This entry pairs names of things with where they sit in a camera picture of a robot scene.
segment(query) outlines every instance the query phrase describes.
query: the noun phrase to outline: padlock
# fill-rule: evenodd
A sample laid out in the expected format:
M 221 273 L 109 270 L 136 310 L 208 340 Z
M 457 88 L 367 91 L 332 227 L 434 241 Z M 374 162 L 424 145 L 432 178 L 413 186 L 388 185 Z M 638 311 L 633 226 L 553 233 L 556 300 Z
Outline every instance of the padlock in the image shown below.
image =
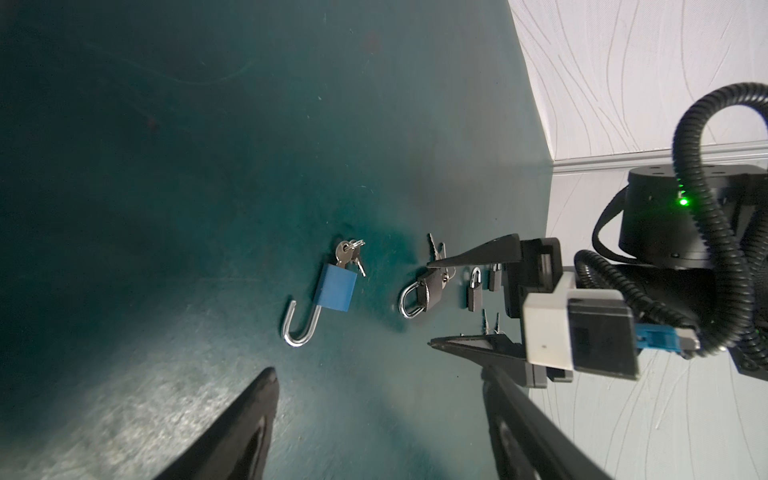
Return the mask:
M 315 305 L 346 312 L 355 290 L 357 273 L 326 263 L 315 290 Z
M 444 278 L 446 275 L 442 268 L 430 269 L 416 279 L 416 302 L 425 312 L 442 298 L 442 289 L 448 281 Z
M 491 272 L 488 274 L 488 290 L 498 292 L 502 289 L 502 265 L 494 263 Z
M 470 312 L 476 312 L 482 308 L 482 275 L 480 269 L 475 267 L 469 276 L 467 285 L 467 308 Z

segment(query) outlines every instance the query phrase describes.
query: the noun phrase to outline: small black padlock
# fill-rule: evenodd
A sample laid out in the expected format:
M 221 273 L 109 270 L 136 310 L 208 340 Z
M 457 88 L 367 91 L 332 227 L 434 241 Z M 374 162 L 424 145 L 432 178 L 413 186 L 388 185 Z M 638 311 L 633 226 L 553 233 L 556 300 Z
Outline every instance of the small black padlock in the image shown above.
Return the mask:
M 482 275 L 478 267 L 475 267 L 469 276 L 467 308 L 470 312 L 476 312 L 482 308 Z
M 445 288 L 445 283 L 448 282 L 445 279 L 447 275 L 447 273 L 443 272 L 443 269 L 430 269 L 427 273 L 416 279 L 418 284 L 416 287 L 416 301 L 420 306 L 424 307 L 425 312 L 442 298 L 442 289 Z
M 502 265 L 494 263 L 488 274 L 488 290 L 498 292 L 502 289 Z

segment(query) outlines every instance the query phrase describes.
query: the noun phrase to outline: padlock shackle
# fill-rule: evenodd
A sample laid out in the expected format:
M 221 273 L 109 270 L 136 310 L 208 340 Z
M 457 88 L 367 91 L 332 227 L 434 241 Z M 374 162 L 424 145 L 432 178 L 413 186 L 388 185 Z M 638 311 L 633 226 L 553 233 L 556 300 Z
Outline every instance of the padlock shackle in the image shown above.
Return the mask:
M 470 288 L 477 288 L 480 283 L 482 283 L 482 273 L 479 267 L 475 267 L 469 275 L 469 286 Z
M 416 281 L 408 285 L 406 288 L 402 289 L 402 292 L 400 292 L 400 298 L 397 301 L 397 308 L 400 310 L 400 315 L 404 316 L 406 319 L 411 319 L 419 315 L 421 312 L 425 310 L 423 305 L 418 305 L 415 309 L 411 310 L 410 312 L 406 310 L 406 297 L 413 290 L 416 290 L 418 286 L 419 286 L 419 282 Z
M 286 315 L 283 318 L 283 339 L 286 341 L 286 343 L 292 347 L 299 347 L 309 342 L 309 340 L 312 338 L 312 335 L 315 334 L 315 328 L 317 328 L 317 320 L 320 318 L 320 311 L 322 309 L 323 308 L 320 305 L 315 305 L 315 307 L 312 309 L 310 322 L 306 325 L 306 328 L 304 329 L 304 332 L 301 334 L 301 336 L 295 339 L 290 334 L 290 322 L 293 319 L 293 313 L 296 312 L 296 301 L 291 300 L 288 304 Z

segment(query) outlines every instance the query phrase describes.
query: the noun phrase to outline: blue padlock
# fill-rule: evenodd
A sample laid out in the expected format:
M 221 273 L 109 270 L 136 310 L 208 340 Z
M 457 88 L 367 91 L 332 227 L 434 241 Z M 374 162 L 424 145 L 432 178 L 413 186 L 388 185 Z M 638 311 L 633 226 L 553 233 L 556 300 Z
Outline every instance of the blue padlock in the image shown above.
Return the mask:
M 293 318 L 293 312 L 296 311 L 296 301 L 291 300 L 288 304 L 288 310 L 283 318 L 283 339 L 288 345 L 302 346 L 309 342 L 317 327 L 317 320 L 320 317 L 320 311 L 325 308 L 346 312 L 349 310 L 349 302 L 352 301 L 352 293 L 355 291 L 355 282 L 357 273 L 344 268 L 346 264 L 352 262 L 360 269 L 363 276 L 366 271 L 362 268 L 360 262 L 360 247 L 365 245 L 362 240 L 343 241 L 336 247 L 336 265 L 327 263 L 323 266 L 323 272 L 320 274 L 320 280 L 315 290 L 315 307 L 312 309 L 312 317 L 307 324 L 304 333 L 299 338 L 294 338 L 290 333 L 290 323 Z
M 346 312 L 352 301 L 356 280 L 357 273 L 326 263 L 315 290 L 315 305 Z

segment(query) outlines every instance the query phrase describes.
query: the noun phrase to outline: key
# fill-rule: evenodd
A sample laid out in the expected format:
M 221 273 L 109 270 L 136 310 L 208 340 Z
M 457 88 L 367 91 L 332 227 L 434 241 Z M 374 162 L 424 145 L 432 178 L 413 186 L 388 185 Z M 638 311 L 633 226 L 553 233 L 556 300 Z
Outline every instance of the key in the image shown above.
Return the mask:
M 475 267 L 469 277 L 467 285 L 467 308 L 470 312 L 476 312 L 482 306 L 482 278 L 480 269 Z
M 363 276 L 366 275 L 366 269 L 362 268 L 362 262 L 360 261 L 360 248 L 356 248 L 354 250 L 354 253 L 352 254 L 352 263 L 357 265 L 357 268 L 360 270 L 360 273 L 362 273 Z
M 432 255 L 434 256 L 435 260 L 442 260 L 446 258 L 447 255 L 445 253 L 445 244 L 440 243 L 442 247 L 442 253 L 440 253 L 437 250 L 437 246 L 435 245 L 435 239 L 432 238 L 432 234 L 427 233 L 427 235 L 429 236 L 429 247 L 432 250 Z M 453 275 L 448 275 L 448 268 L 443 268 L 441 270 L 442 270 L 442 275 L 440 276 L 440 278 L 442 279 L 442 287 L 445 288 L 445 285 L 448 283 L 448 281 L 451 278 L 453 278 L 454 275 L 456 275 L 456 267 L 453 267 Z
M 352 260 L 352 255 L 355 253 L 355 249 L 351 248 L 349 245 L 349 242 L 344 240 L 343 242 L 339 242 L 339 245 L 336 246 L 336 266 L 345 268 L 346 264 Z

